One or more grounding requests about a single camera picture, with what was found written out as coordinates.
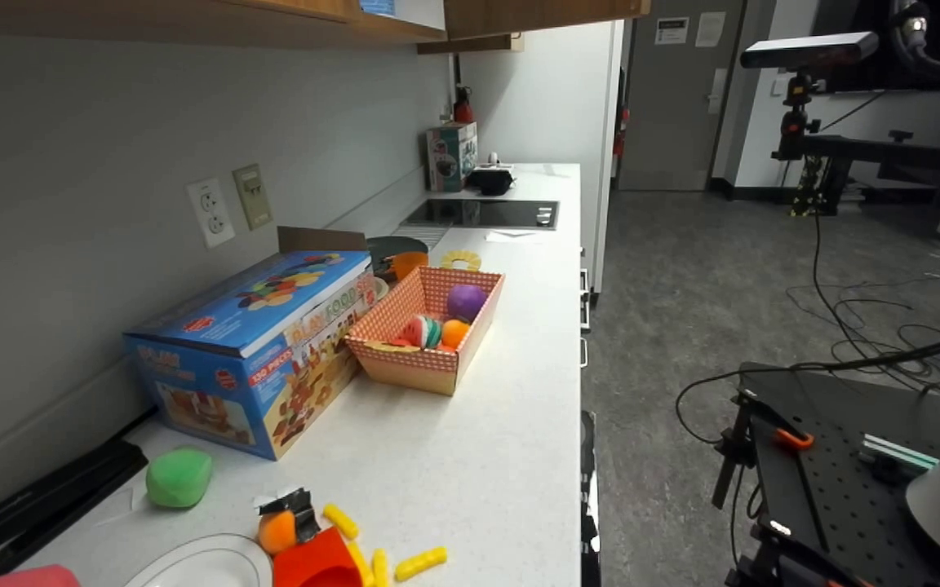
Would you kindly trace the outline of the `purple plush toy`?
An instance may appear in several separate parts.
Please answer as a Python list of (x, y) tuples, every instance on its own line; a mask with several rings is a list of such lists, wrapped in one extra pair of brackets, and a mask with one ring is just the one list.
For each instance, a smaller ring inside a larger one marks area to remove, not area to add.
[(449, 316), (449, 319), (472, 322), (475, 314), (484, 309), (484, 305), (487, 305), (487, 291), (484, 291), (484, 288), (461, 284), (461, 288), (452, 288), (449, 298), (448, 298), (448, 316)]

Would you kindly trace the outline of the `striped watermelon plush toy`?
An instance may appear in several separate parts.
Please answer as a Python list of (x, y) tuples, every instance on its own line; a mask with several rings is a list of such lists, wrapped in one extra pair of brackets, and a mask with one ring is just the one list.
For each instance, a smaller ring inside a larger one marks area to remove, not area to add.
[(397, 332), (401, 344), (416, 350), (437, 350), (441, 345), (441, 322), (434, 316), (412, 316), (403, 330)]

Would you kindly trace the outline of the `red checkered toy basket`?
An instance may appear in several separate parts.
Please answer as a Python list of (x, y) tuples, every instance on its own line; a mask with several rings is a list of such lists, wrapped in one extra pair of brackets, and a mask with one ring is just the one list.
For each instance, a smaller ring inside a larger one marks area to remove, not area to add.
[(452, 395), (503, 284), (487, 270), (416, 269), (347, 332), (347, 350), (376, 382)]

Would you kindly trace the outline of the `wooden overhead cabinet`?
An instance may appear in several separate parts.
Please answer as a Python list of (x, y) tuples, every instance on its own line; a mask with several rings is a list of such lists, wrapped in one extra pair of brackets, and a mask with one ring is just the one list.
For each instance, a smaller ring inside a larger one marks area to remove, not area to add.
[(646, 17), (651, 0), (0, 0), (0, 36), (188, 46), (420, 46)]

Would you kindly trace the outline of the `black induction cooktop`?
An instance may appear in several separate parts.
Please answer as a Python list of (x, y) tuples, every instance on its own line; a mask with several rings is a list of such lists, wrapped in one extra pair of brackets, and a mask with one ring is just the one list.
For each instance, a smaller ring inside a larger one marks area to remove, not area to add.
[(559, 224), (548, 198), (427, 198), (407, 216), (412, 224), (448, 230), (546, 230)]

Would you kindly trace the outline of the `black kettle pot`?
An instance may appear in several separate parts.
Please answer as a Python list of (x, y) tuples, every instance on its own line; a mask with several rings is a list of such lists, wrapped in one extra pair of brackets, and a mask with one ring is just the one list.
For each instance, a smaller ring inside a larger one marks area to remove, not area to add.
[(516, 176), (506, 166), (478, 166), (466, 176), (466, 189), (475, 195), (506, 195)]

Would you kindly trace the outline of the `teal patterned box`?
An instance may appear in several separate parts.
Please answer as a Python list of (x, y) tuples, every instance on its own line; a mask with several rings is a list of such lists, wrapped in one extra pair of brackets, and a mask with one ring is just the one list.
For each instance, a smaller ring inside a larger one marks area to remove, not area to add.
[(461, 194), (463, 179), (475, 166), (475, 126), (437, 124), (425, 130), (427, 189)]

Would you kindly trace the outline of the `blue toy food box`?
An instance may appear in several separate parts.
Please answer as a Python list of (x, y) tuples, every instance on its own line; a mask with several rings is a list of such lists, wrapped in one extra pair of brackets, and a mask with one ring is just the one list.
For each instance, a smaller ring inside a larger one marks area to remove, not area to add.
[(277, 459), (360, 373), (341, 335), (385, 295), (366, 251), (291, 251), (124, 344), (168, 427)]

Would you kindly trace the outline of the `yellow toy fry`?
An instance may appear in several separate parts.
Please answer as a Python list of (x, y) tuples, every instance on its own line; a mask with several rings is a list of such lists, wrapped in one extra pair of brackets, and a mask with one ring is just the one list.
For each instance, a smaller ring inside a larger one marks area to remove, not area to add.
[(449, 557), (448, 549), (416, 553), (396, 568), (396, 582), (403, 583), (429, 568), (448, 566), (448, 557)]

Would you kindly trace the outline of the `red toy fries holder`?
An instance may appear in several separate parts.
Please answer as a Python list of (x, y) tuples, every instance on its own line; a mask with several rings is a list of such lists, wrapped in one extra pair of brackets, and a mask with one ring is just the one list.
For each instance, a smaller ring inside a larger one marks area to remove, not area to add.
[(282, 549), (273, 560), (273, 587), (366, 587), (366, 576), (335, 529)]

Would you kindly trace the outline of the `white plate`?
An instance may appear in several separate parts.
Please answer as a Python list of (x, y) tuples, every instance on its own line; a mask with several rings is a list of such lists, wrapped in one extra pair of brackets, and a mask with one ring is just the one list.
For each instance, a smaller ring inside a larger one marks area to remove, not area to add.
[(242, 536), (178, 546), (136, 571), (124, 587), (272, 587), (267, 555)]

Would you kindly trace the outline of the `black perforated robot table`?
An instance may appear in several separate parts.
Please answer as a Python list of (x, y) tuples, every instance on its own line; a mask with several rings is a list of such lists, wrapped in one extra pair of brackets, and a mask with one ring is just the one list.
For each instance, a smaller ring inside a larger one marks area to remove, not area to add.
[(940, 395), (741, 366), (713, 507), (754, 471), (725, 587), (940, 587)]

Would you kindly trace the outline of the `pink cloth corner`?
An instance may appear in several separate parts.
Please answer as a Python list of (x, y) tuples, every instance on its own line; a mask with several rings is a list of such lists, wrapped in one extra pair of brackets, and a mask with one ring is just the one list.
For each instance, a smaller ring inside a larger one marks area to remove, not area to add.
[(0, 587), (80, 587), (80, 583), (74, 571), (63, 566), (47, 566), (47, 568), (27, 568), (27, 571), (0, 575)]

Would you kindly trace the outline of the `black stapler tray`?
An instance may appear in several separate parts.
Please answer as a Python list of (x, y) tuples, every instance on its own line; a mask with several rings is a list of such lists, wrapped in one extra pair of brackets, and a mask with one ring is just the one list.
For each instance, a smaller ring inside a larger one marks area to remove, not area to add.
[(140, 448), (107, 441), (2, 498), (0, 575), (15, 571), (144, 466)]

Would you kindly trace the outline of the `beige wall switch plate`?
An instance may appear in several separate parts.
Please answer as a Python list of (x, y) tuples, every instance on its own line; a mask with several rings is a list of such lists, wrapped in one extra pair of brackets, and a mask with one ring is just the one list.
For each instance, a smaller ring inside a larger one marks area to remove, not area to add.
[(259, 162), (238, 166), (231, 174), (231, 184), (235, 184), (248, 230), (267, 224), (272, 221), (272, 198), (267, 198), (267, 189), (261, 179), (261, 166)]

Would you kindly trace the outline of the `white wall outlet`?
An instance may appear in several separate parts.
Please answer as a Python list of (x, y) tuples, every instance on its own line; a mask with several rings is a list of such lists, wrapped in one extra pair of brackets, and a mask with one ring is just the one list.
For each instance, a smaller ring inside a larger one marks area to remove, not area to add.
[(198, 231), (207, 248), (218, 248), (235, 239), (235, 221), (226, 207), (226, 194), (218, 179), (188, 184), (185, 195), (191, 202)]

